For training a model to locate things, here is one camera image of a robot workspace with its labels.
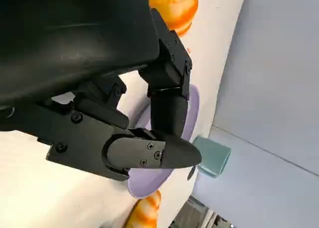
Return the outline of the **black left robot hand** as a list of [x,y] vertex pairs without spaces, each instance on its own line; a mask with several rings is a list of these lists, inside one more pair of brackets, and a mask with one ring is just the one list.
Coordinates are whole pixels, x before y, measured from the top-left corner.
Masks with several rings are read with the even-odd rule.
[[0,129],[125,181],[201,162],[182,139],[192,61],[149,0],[0,0]]

